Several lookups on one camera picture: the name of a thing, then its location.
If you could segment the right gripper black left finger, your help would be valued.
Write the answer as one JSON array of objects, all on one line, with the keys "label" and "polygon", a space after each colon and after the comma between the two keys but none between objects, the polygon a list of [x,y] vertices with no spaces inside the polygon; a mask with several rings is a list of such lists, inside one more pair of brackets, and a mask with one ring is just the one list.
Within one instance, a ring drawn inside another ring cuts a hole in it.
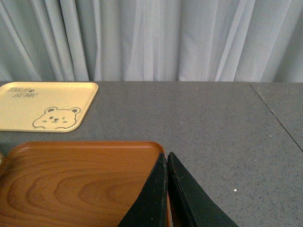
[{"label": "right gripper black left finger", "polygon": [[118,224],[120,227],[165,227],[167,225],[168,173],[160,153],[137,199]]}]

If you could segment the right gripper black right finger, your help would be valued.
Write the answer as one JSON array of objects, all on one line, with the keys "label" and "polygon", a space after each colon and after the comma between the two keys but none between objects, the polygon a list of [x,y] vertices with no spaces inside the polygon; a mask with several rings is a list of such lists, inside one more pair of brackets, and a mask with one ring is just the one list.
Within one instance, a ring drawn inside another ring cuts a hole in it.
[{"label": "right gripper black right finger", "polygon": [[168,193],[175,227],[236,227],[198,184],[178,157],[168,155]]}]

